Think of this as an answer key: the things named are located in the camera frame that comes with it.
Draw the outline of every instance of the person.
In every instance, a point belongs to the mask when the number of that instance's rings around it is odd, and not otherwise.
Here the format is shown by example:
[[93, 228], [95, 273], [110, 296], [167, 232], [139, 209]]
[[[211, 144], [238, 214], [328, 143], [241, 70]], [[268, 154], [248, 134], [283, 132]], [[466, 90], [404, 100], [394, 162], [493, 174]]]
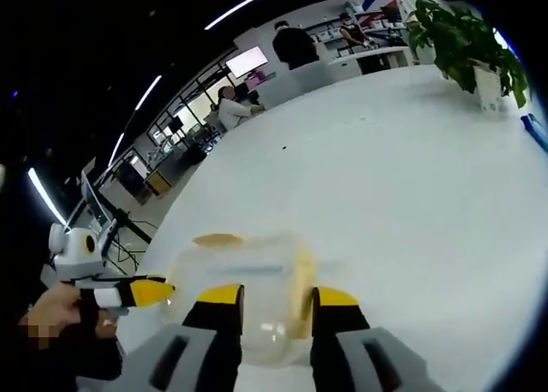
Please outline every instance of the person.
[[274, 28], [276, 37], [272, 41], [272, 47], [280, 61], [288, 64], [289, 69], [319, 60], [316, 44], [304, 30], [290, 27], [287, 21], [277, 22]]
[[227, 131], [236, 128], [246, 118], [265, 110], [263, 105], [242, 105], [234, 101], [235, 89], [233, 86], [224, 86], [219, 89], [219, 121]]
[[77, 376], [112, 380], [122, 372], [113, 317], [99, 310], [94, 327], [87, 328], [79, 300], [77, 287], [59, 282], [16, 323], [7, 342], [14, 343], [11, 363], [24, 371], [14, 373], [21, 390], [75, 392]]
[[342, 13], [339, 17], [341, 19], [341, 27], [339, 32], [346, 39], [348, 46], [363, 45], [364, 47], [371, 49], [377, 48], [378, 45], [372, 39], [367, 37], [362, 31], [360, 26], [355, 24], [347, 13]]
[[388, 41], [388, 45], [390, 47], [399, 47], [399, 46], [405, 46], [405, 41], [403, 41], [402, 37], [394, 31], [392, 28], [389, 28], [387, 30], [388, 37], [386, 40]]
[[[413, 26], [419, 24], [419, 20], [415, 15], [412, 15], [412, 13], [417, 9], [417, 0], [396, 0], [397, 1], [397, 7], [400, 10], [400, 15], [402, 16], [402, 21], [408, 28], [412, 28]], [[439, 0], [426, 0], [426, 1], [433, 1], [434, 3], [439, 3], [441, 5], [444, 5]], [[433, 47], [424, 47], [420, 48], [417, 47], [416, 58], [419, 60], [421, 64], [432, 64], [434, 63], [434, 60], [436, 59], [436, 51], [433, 49]]]

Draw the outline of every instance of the transparent plastic cup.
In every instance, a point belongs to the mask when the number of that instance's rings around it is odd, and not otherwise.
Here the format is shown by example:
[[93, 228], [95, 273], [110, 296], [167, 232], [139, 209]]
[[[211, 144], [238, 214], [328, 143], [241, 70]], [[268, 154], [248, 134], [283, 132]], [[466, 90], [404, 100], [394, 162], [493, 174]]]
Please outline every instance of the transparent plastic cup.
[[242, 360], [283, 367], [310, 346], [310, 291], [315, 279], [314, 256], [298, 235], [197, 246], [182, 252], [171, 265], [168, 282], [177, 290], [161, 306], [162, 319], [167, 324], [181, 323], [203, 290], [242, 284]]

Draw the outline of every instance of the small brown object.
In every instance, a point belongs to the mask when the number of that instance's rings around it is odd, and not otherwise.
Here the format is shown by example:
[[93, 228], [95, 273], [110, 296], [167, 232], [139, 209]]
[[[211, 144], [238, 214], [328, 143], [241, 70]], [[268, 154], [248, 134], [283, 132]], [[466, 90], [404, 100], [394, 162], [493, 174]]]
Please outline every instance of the small brown object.
[[312, 335], [312, 290], [316, 282], [316, 258], [304, 242], [297, 248], [291, 288], [288, 336], [307, 339]]
[[197, 246], [204, 246], [206, 248], [213, 248], [215, 246], [228, 246], [228, 245], [239, 245], [244, 238], [233, 235], [233, 234], [209, 234], [197, 236], [192, 240]]

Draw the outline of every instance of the person in black shirt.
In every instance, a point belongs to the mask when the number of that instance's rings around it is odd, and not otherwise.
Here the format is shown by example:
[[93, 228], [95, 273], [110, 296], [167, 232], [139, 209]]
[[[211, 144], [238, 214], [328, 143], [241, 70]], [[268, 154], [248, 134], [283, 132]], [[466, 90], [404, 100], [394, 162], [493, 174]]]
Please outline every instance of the person in black shirt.
[[314, 40], [305, 31], [290, 27], [287, 21], [279, 21], [274, 27], [277, 34], [272, 41], [272, 47], [280, 61], [288, 64], [289, 69], [319, 60]]
[[372, 39], [367, 37], [360, 29], [360, 26], [354, 24], [350, 15], [347, 13], [342, 13], [341, 18], [341, 28], [339, 32], [346, 39], [348, 46], [352, 47], [355, 45], [363, 45], [366, 48], [378, 48], [377, 43]]

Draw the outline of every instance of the human hand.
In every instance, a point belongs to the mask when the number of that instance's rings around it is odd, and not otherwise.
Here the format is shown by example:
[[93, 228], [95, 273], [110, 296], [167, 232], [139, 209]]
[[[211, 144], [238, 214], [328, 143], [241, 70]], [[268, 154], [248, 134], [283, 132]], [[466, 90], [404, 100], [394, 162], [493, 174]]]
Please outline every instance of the human hand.
[[97, 324], [95, 325], [95, 335], [100, 339], [114, 338], [118, 327], [114, 324], [114, 318], [105, 309], [100, 309], [98, 313]]
[[59, 282], [40, 296], [20, 324], [27, 326], [29, 337], [59, 336], [66, 326], [80, 322], [80, 311], [76, 305], [79, 298], [80, 290], [77, 287]]

